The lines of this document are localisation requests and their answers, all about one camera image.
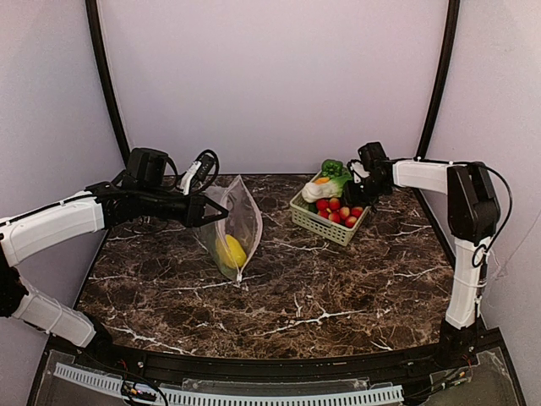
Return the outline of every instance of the clear ziplock bag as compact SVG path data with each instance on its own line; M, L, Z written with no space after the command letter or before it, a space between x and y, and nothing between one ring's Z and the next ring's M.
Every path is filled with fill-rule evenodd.
M210 186L205 194L228 209L229 216L199 228L196 235L220 272L240 283L244 268L261 241L261 211L240 175L227 188Z

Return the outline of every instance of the red apple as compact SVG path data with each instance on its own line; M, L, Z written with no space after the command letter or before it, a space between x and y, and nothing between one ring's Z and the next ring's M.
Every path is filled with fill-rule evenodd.
M346 220L349 216L350 216L350 211L349 211L349 207L343 207L342 209L340 209L340 211L338 212L338 214L340 214L340 218L342 220Z
M327 201L327 199L319 199L315 202L315 207L319 211L325 211L325 209L329 207L329 202Z
M333 197L332 199L329 200L329 208L331 210L338 210L340 209L340 199L337 199L336 197Z
M352 216L355 216L356 218L361 217L363 214L363 208L362 207L353 207L352 208Z
M346 227L347 228L353 228L355 227L355 223L357 222L357 218L354 216L350 216L346 219Z
M337 224L340 224L340 215L333 211L330 215L329 215L329 220L331 220L332 222L335 222Z

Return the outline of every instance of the basket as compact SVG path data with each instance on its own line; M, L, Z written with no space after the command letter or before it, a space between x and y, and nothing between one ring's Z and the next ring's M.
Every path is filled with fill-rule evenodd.
M320 175L321 173L315 175L311 182L314 182ZM309 204L304 201L303 196L299 191L289 202L293 222L344 247L352 239L358 228L361 227L361 223L368 215L370 209L369 206L366 206L363 210L363 214L355 223L355 227L347 228L309 211L308 205Z

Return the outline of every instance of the perforated metal strip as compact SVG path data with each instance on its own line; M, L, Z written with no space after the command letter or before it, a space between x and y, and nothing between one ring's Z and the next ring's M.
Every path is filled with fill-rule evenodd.
M115 398L122 397L120 393L122 381L114 376L104 376L61 363L57 363L54 376ZM229 396L166 388L161 390L167 396L171 406L375 406L399 403L404 400L400 385L360 392L289 397ZM154 403L139 402L154 405L164 404L159 395Z

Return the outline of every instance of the white wall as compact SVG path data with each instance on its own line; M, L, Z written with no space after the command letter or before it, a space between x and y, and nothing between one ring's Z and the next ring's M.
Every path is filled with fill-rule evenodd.
M83 0L2 2L0 217L112 178L121 169ZM102 234L79 237L19 267L72 305ZM26 404L46 337L0 319L0 404Z
M504 334L527 404L541 404L540 15L537 0L462 2L429 149L432 158L483 160L511 184L515 208L495 243L501 269L491 261L483 313L489 326L500 326ZM497 186L505 214L505 190ZM445 224L445 199L430 195L429 203Z
M180 168L208 147L228 173L416 150L446 0L99 3L130 144Z

